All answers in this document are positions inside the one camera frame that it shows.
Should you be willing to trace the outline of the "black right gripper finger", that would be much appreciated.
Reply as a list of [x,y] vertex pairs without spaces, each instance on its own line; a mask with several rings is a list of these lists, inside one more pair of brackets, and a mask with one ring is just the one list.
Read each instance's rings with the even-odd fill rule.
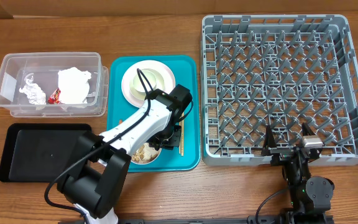
[[265,140],[263,149],[261,151],[262,156],[271,156],[271,150],[276,149],[276,142],[273,136],[272,129],[270,125],[266,126],[266,132],[265,132]]
[[301,125],[302,135],[304,136],[314,136],[315,133],[311,130],[307,123],[302,123]]

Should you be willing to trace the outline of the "white napkin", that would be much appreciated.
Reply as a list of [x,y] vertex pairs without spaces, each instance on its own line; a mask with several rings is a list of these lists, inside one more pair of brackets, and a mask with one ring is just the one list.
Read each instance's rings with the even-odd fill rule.
[[58,89],[60,90],[59,101],[63,104],[87,103],[90,90],[88,80],[91,78],[89,71],[81,71],[71,67],[58,72]]

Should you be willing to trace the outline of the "red snack wrapper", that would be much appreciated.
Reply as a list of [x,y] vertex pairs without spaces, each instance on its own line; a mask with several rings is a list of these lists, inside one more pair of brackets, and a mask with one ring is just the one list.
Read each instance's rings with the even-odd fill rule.
[[48,104],[54,105],[54,104],[60,104],[60,89],[57,88],[49,97]]

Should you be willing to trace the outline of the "foil wrapper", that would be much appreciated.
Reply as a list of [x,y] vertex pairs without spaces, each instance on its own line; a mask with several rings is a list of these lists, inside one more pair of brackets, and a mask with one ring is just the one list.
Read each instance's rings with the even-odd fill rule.
[[45,105],[46,104],[46,94],[39,87],[38,84],[34,83],[34,74],[30,73],[25,77],[25,85],[22,88],[19,88],[20,93],[24,93],[32,105]]

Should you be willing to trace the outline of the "cream plastic cup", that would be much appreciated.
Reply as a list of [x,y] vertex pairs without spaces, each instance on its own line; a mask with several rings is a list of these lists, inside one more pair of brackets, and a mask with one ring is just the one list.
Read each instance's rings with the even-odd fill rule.
[[154,73],[147,69],[142,69],[141,72],[142,74],[140,74],[140,76],[138,76],[136,72],[132,80],[134,90],[138,93],[145,93],[141,80],[143,81],[147,91],[154,90],[157,86],[157,79]]

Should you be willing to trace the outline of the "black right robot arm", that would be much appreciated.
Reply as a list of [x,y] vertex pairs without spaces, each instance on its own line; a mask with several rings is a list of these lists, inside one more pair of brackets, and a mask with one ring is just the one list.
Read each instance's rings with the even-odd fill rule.
[[[326,212],[331,209],[335,185],[325,177],[312,176],[308,166],[310,160],[319,158],[323,142],[306,123],[301,127],[300,142],[288,147],[278,147],[271,127],[266,127],[262,155],[272,157],[271,166],[282,166],[288,187],[275,192],[259,205],[255,213],[256,223],[334,223],[334,218]],[[270,199],[285,192],[290,193],[290,208],[282,209],[275,216],[259,215]]]

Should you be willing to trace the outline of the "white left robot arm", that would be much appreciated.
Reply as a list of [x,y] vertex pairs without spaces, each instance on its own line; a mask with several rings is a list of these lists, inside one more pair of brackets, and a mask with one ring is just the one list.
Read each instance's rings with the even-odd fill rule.
[[170,93],[153,89],[141,70],[144,104],[115,128],[99,135],[81,135],[65,170],[45,189],[53,207],[78,212],[84,223],[117,221],[113,207],[119,199],[132,156],[144,145],[172,150],[182,144],[179,125],[191,112],[190,90],[177,85]]

